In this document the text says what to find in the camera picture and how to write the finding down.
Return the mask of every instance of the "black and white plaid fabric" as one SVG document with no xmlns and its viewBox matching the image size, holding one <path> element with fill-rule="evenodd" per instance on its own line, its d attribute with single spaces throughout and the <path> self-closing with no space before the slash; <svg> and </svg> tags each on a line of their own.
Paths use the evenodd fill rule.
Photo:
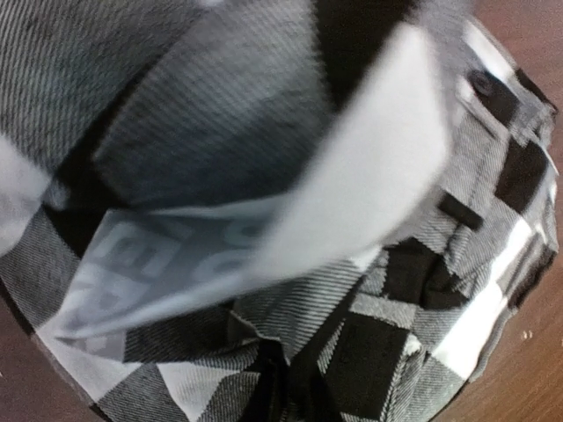
<svg viewBox="0 0 563 422">
<path fill-rule="evenodd" d="M 554 107 L 470 2 L 360 3 L 0 0 L 1 289 L 102 419 L 429 420 L 551 263 Z M 414 235 L 130 330 L 112 359 L 111 336 L 55 338 L 108 208 L 285 191 L 404 17 L 437 45 L 454 142 Z"/>
</svg>

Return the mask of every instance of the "checkered pattern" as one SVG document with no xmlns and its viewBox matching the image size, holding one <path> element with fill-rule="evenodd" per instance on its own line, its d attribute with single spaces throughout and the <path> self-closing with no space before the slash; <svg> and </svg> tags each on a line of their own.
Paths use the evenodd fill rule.
<svg viewBox="0 0 563 422">
<path fill-rule="evenodd" d="M 412 236 L 229 305 L 65 344 L 52 317 L 106 209 L 285 191 L 385 33 L 342 75 L 351 59 L 326 28 L 344 27 L 330 17 L 346 7 L 330 1 L 0 0 L 0 285 L 100 417 L 422 421 L 480 374 L 558 249 L 555 110 L 466 23 L 470 2 L 412 6 L 380 26 L 407 16 L 432 35 L 454 140 L 444 200 Z M 373 28 L 369 9 L 348 7 Z"/>
</svg>

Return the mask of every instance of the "white fabric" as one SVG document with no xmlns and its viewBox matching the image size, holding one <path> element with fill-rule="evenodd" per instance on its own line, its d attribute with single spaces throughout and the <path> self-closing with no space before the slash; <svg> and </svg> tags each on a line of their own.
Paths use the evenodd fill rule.
<svg viewBox="0 0 563 422">
<path fill-rule="evenodd" d="M 366 271 L 368 271 L 371 263 L 377 258 L 377 255 L 379 255 L 381 249 L 382 248 L 379 245 L 372 246 L 362 253 L 359 253 L 356 256 L 352 257 L 350 260 L 354 263 L 358 270 L 360 270 L 362 273 L 365 273 Z"/>
<path fill-rule="evenodd" d="M 442 343 L 432 352 L 437 360 L 465 380 L 475 370 L 494 323 L 507 305 L 507 299 L 497 283 L 528 243 L 531 232 L 524 219 L 516 224 L 504 251 L 491 264 L 487 286 L 470 302 Z"/>
<path fill-rule="evenodd" d="M 466 27 L 465 41 L 494 77 L 506 83 L 514 75 L 499 49 L 473 23 Z"/>
<path fill-rule="evenodd" d="M 238 371 L 200 367 L 189 362 L 158 365 L 166 387 L 188 420 L 198 420 L 225 376 Z"/>
<path fill-rule="evenodd" d="M 50 181 L 0 134 L 0 257 L 23 236 Z"/>
<path fill-rule="evenodd" d="M 42 325 L 37 330 L 36 336 L 94 402 L 102 398 L 142 365 L 100 358 L 82 352 L 75 347 L 67 346 L 55 338 L 55 326 L 52 321 L 50 320 Z"/>
<path fill-rule="evenodd" d="M 447 161 L 429 37 L 401 24 L 281 213 L 252 268 L 295 277 L 382 241 L 424 198 Z"/>
</svg>

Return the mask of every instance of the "black button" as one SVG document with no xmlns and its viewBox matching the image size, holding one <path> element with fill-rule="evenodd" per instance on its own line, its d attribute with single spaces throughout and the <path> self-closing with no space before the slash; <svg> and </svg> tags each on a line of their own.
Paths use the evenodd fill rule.
<svg viewBox="0 0 563 422">
<path fill-rule="evenodd" d="M 480 70 L 472 71 L 469 74 L 469 82 L 477 93 L 485 97 L 493 95 L 493 83 L 485 72 L 481 72 Z"/>
</svg>

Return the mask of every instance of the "gray fabric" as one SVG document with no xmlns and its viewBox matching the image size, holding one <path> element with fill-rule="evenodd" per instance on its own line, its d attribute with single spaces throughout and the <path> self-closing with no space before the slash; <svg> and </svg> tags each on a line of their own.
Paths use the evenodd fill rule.
<svg viewBox="0 0 563 422">
<path fill-rule="evenodd" d="M 93 164 L 88 171 L 100 177 L 97 182 L 140 207 L 211 204 L 285 189 L 339 117 L 328 99 L 317 51 L 315 4 L 0 0 L 0 140 L 5 134 L 22 160 L 54 178 L 26 233 L 0 258 L 1 287 L 19 307 L 24 328 L 37 332 L 30 332 L 34 341 L 44 342 L 60 361 L 57 369 L 66 368 L 81 394 L 90 396 L 88 405 L 93 402 L 112 422 L 183 421 L 188 414 L 197 422 L 236 420 L 255 402 L 256 386 L 267 383 L 272 371 L 281 384 L 265 389 L 261 384 L 258 393 L 283 390 L 284 382 L 293 381 L 285 378 L 292 360 L 310 350 L 311 339 L 358 284 L 362 293 L 334 323 L 313 364 L 326 377 L 343 363 L 379 367 L 381 373 L 367 374 L 369 381 L 390 376 L 377 391 L 369 390 L 369 382 L 344 386 L 366 400 L 380 396 L 383 405 L 369 418 L 348 410 L 343 419 L 425 421 L 456 395 L 466 376 L 432 353 L 491 281 L 493 262 L 510 231 L 524 221 L 537 241 L 517 255 L 521 265 L 514 258 L 505 278 L 494 280 L 510 312 L 558 248 L 550 196 L 553 169 L 539 180 L 542 187 L 524 198 L 530 204 L 521 213 L 494 196 L 510 136 L 520 146 L 544 148 L 552 106 L 515 78 L 507 81 L 518 103 L 510 122 L 497 121 L 473 93 L 469 99 L 455 95 L 458 78 L 486 69 L 479 52 L 462 37 L 471 3 L 426 0 L 409 17 L 427 28 L 435 42 L 448 111 L 461 106 L 463 112 L 459 126 L 448 116 L 453 157 L 436 189 L 484 220 L 482 229 L 469 229 L 435 204 L 421 213 L 424 221 L 416 222 L 413 235 L 420 249 L 407 252 L 429 261 L 422 263 L 427 273 L 415 267 L 418 256 L 399 268 L 408 273 L 413 290 L 422 279 L 420 298 L 409 289 L 399 291 L 406 299 L 392 297 L 400 290 L 395 283 L 404 281 L 394 266 L 402 244 L 397 240 L 366 271 L 346 259 L 231 303 L 118 333 L 124 339 L 122 360 L 131 364 L 96 356 L 106 356 L 104 347 L 85 353 L 77 349 L 80 345 L 63 345 L 49 331 L 50 317 L 76 271 L 80 247 L 97 228 L 91 221 L 95 215 L 80 215 L 83 227 L 70 224 L 80 227 L 77 233 L 65 227 L 68 214 L 53 217 L 75 194 L 66 185 L 83 181 L 80 166 L 70 180 L 63 180 L 57 168 L 77 153 L 73 147 L 80 145 L 78 152 L 87 147 L 85 160 Z M 516 69 L 509 57 L 505 64 Z M 98 121 L 116 103 L 119 113 Z M 99 133 L 92 141 L 93 129 Z M 442 302 L 428 304 L 429 297 Z M 505 316 L 501 313 L 501 322 Z M 363 327 L 350 330 L 354 320 Z M 493 328 L 478 371 L 501 326 Z M 359 331 L 366 327 L 377 329 L 362 338 Z M 373 338 L 381 338 L 380 344 L 370 343 Z M 354 342 L 360 353 L 346 350 Z M 99 384 L 92 386 L 94 380 Z M 338 379 L 332 382 L 332 395 L 338 396 L 343 387 Z M 287 399 L 279 417 L 283 422 L 303 419 L 306 404 L 293 393 L 278 397 L 282 403 Z M 373 411 L 373 406 L 366 408 Z"/>
</svg>

